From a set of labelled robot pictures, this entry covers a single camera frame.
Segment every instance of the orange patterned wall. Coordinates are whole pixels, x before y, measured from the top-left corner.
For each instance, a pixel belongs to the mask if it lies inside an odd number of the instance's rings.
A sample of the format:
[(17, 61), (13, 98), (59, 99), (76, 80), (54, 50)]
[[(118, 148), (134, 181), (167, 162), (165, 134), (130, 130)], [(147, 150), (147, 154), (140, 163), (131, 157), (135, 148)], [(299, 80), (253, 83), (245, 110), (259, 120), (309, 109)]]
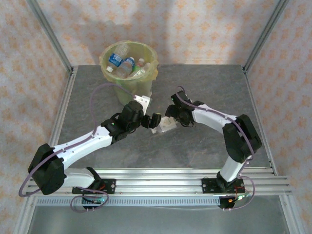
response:
[(278, 0), (39, 0), (73, 65), (98, 64), (119, 40), (159, 62), (244, 64)]
[(49, 138), (68, 75), (25, 0), (1, 0), (0, 15), (0, 233), (10, 234), (18, 189)]
[(312, 1), (291, 0), (248, 73), (278, 172), (312, 230)]

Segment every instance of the trash bin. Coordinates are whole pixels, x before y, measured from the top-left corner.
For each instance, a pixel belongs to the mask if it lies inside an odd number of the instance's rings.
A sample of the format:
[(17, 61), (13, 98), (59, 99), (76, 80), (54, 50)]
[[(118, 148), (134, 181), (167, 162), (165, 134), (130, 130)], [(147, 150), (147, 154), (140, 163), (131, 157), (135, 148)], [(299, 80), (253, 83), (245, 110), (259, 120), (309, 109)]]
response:
[[(146, 73), (137, 76), (137, 77), (131, 77), (131, 78), (119, 78), (112, 73), (108, 72), (106, 70), (108, 59), (110, 55), (114, 52), (115, 48), (121, 44), (121, 43), (127, 43), (130, 47), (130, 51), (128, 53), (128, 57), (133, 57), (135, 61), (137, 62), (138, 59), (143, 58), (145, 62), (151, 63), (149, 69), (146, 71)], [(154, 49), (152, 49), (150, 46), (130, 41), (130, 40), (123, 40), (119, 41), (115, 44), (112, 44), (111, 46), (107, 47), (101, 56), (99, 57), (99, 62), (101, 66), (101, 70), (105, 76), (105, 78), (112, 83), (119, 84), (123, 88), (129, 90), (133, 95), (138, 96), (148, 96), (150, 97), (152, 95), (152, 82), (156, 79), (158, 75), (157, 70), (157, 53)], [(133, 98), (123, 90), (119, 89), (118, 87), (114, 87), (115, 94), (119, 100), (119, 102), (122, 105), (128, 104), (129, 101), (133, 100)]]

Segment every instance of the gray table surface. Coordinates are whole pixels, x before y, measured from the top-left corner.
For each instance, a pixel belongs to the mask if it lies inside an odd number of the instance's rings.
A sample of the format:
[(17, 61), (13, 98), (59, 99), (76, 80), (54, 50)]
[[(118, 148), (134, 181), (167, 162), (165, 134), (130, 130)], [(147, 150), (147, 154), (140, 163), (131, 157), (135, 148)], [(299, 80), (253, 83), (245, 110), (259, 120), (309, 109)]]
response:
[[(163, 65), (153, 82), (152, 103), (148, 114), (165, 114), (172, 104), (170, 96), (182, 85), (188, 97), (200, 100), (227, 114), (247, 114), (256, 121), (246, 81), (239, 65)], [(77, 138), (93, 128), (89, 111), (92, 90), (107, 82), (96, 65), (79, 66), (70, 96), (59, 143)], [(100, 90), (94, 99), (95, 115), (99, 123), (120, 112), (111, 87)], [(204, 125), (178, 128), (153, 135), (140, 127), (135, 133), (109, 147), (99, 149), (75, 162), (71, 167), (85, 168), (221, 168), (228, 154), (223, 135)], [(269, 167), (264, 146), (258, 150), (251, 167)]]

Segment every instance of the water bottle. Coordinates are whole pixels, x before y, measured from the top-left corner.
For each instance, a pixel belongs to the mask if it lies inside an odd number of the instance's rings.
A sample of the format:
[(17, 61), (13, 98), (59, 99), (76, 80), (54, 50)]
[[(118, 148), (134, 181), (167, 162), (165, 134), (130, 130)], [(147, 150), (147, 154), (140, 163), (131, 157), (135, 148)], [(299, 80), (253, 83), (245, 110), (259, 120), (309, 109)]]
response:
[(106, 67), (106, 70), (111, 73), (114, 69), (119, 67), (122, 60), (127, 56), (129, 50), (130, 48), (126, 43), (118, 45), (108, 59), (108, 66)]
[(144, 63), (145, 63), (145, 60), (143, 58), (139, 58), (138, 62), (135, 64), (133, 71), (135, 72), (135, 71), (140, 70), (142, 67), (144, 67)]
[(129, 75), (129, 77), (137, 77), (137, 76), (139, 76), (139, 75), (142, 75), (142, 74), (146, 73), (146, 71), (148, 70), (148, 68), (150, 67), (150, 65), (151, 65), (151, 64), (150, 64), (149, 62), (147, 62), (147, 63), (144, 65), (144, 67), (142, 67), (140, 70), (132, 72), (132, 73)]
[(127, 78), (135, 66), (133, 57), (126, 58), (116, 70), (116, 76), (119, 78)]

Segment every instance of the purple cable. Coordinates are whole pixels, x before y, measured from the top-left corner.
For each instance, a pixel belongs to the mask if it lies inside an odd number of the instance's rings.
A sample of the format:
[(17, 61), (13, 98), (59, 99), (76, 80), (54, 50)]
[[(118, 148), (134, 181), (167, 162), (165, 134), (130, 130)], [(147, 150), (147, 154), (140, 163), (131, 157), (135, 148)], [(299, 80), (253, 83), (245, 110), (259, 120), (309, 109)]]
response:
[(252, 197), (249, 199), (249, 201), (248, 201), (246, 204), (244, 204), (244, 205), (242, 205), (242, 206), (234, 207), (234, 208), (228, 208), (228, 209), (225, 209), (225, 210), (231, 211), (231, 210), (237, 210), (237, 209), (243, 208), (243, 207), (247, 206), (249, 203), (251, 203), (251, 201), (252, 201), (253, 198), (254, 198), (254, 194), (255, 194), (255, 185), (254, 185), (254, 181), (253, 181), (252, 179), (250, 179), (248, 176), (240, 176), (239, 178), (240, 178), (240, 179), (248, 179), (248, 180), (250, 180), (250, 182), (251, 182), (252, 185), (253, 185), (253, 194), (252, 194)]
[[(184, 89), (182, 86), (178, 86), (178, 88), (181, 88), (181, 89), (185, 92), (185, 89)], [(186, 105), (188, 105), (188, 106), (191, 106), (191, 107), (194, 107), (195, 109), (199, 109), (199, 110), (202, 110), (202, 111), (207, 111), (207, 112), (211, 112), (211, 113), (217, 114), (217, 115), (219, 115), (219, 116), (221, 116), (221, 117), (223, 117), (223, 118), (225, 118), (225, 119), (228, 119), (231, 123), (233, 123), (233, 124), (235, 125), (235, 127), (239, 130), (239, 132), (240, 132), (240, 133), (242, 134), (242, 136), (244, 137), (244, 139), (245, 139), (245, 141), (246, 141), (246, 143), (247, 143), (247, 145), (248, 145), (248, 148), (249, 148), (249, 150), (250, 150), (250, 152), (251, 152), (251, 154), (252, 154), (251, 158), (247, 159), (247, 160), (245, 161), (245, 163), (243, 164), (242, 168), (239, 170), (238, 175), (240, 175), (240, 173), (242, 172), (242, 170), (249, 164), (249, 161), (252, 160), (252, 158), (254, 157), (254, 149), (252, 148), (252, 145), (250, 144), (250, 142), (249, 142), (249, 140), (248, 140), (246, 134), (244, 133), (244, 131), (242, 130), (242, 128), (238, 125), (238, 123), (236, 123), (235, 120), (233, 120), (232, 118), (226, 116), (225, 114), (220, 113), (219, 111), (210, 110), (210, 109), (206, 109), (206, 108), (203, 108), (203, 107), (195, 106), (195, 105), (190, 104), (190, 103), (186, 102), (185, 100), (183, 100), (183, 99), (179, 96), (179, 94), (178, 94), (177, 92), (176, 92), (175, 94), (176, 94), (177, 98), (178, 98), (181, 102), (183, 102), (184, 104), (186, 104)], [(252, 199), (254, 198), (255, 186), (254, 186), (253, 180), (250, 179), (250, 178), (247, 177), (247, 176), (239, 176), (238, 178), (243, 178), (243, 177), (249, 179), (249, 180), (252, 182), (252, 185), (253, 185), (253, 195), (252, 195), (251, 199), (250, 199), (245, 205), (240, 206), (240, 207), (236, 207), (236, 208), (232, 208), (232, 209), (229, 209), (229, 210), (236, 210), (236, 209), (245, 207), (245, 206), (248, 205), (248, 204), (252, 201)]]
[[(99, 206), (95, 207), (95, 208), (92, 208), (92, 211), (94, 210), (98, 210), (100, 208), (102, 208), (107, 202), (108, 202), (108, 199), (109, 199), (109, 196), (106, 192), (103, 192), (101, 190), (93, 190), (93, 189), (85, 189), (83, 187), (77, 187), (78, 189), (80, 190), (85, 190), (85, 191), (89, 191), (89, 192), (93, 192), (93, 193), (100, 193), (100, 194), (104, 194), (107, 196), (107, 199), (102, 203), (100, 204)], [(78, 195), (78, 196), (75, 196), (72, 201), (70, 202), (70, 208), (72, 209), (72, 211), (74, 212), (77, 212), (77, 213), (85, 213), (85, 212), (88, 212), (89, 209), (86, 209), (86, 210), (76, 210), (73, 206), (73, 202), (76, 198), (79, 198), (79, 197), (83, 197), (83, 198), (93, 198), (93, 199), (96, 199), (98, 198), (97, 196), (84, 196), (84, 195)]]
[[(40, 189), (37, 189), (33, 192), (30, 192), (30, 193), (27, 193), (27, 194), (23, 194), (22, 191), (24, 190), (25, 186), (26, 186), (26, 183), (30, 180), (30, 178), (33, 176), (33, 174), (44, 164), (46, 163), (49, 159), (51, 159), (52, 157), (54, 157), (55, 155), (59, 154), (59, 153), (62, 153), (64, 151), (67, 151), (71, 148), (74, 148), (76, 146), (79, 146), (85, 142), (87, 142), (88, 140), (90, 140), (93, 135), (95, 134), (95, 132), (97, 131), (97, 121), (96, 121), (96, 118), (95, 118), (95, 115), (94, 115), (94, 112), (93, 112), (93, 96), (94, 94), (101, 88), (105, 87), (105, 86), (115, 86), (115, 87), (118, 87), (119, 89), (122, 89), (123, 91), (125, 91), (126, 93), (130, 94), (132, 97), (134, 97), (133, 94), (131, 94), (128, 90), (126, 90), (125, 88), (121, 87), (120, 85), (117, 85), (117, 84), (113, 84), (113, 83), (104, 83), (104, 84), (101, 84), (99, 85), (98, 87), (96, 87), (93, 92), (91, 93), (91, 97), (90, 97), (90, 101), (89, 101), (89, 105), (90, 105), (90, 113), (91, 113), (91, 117), (92, 117), (92, 120), (94, 122), (94, 129), (93, 129), (93, 132), (91, 133), (90, 136), (88, 136), (86, 139), (78, 142), (78, 143), (75, 143), (73, 145), (70, 145), (70, 146), (67, 146), (61, 150), (58, 150), (56, 152), (54, 152), (53, 154), (49, 155), (47, 158), (45, 158), (43, 161), (41, 161), (36, 167), (34, 167), (32, 169), (32, 171), (29, 173), (29, 175), (26, 177), (26, 179), (24, 180), (24, 182), (22, 183), (21, 187), (19, 188), (19, 196), (20, 197), (28, 197), (28, 196), (31, 196), (37, 192), (40, 191)], [(107, 195), (107, 200), (108, 200), (108, 194), (103, 192), (103, 191), (99, 191), (99, 190), (90, 190), (90, 189), (84, 189), (86, 191), (90, 191), (90, 192), (94, 192), (94, 193), (102, 193), (102, 194), (105, 194)]]

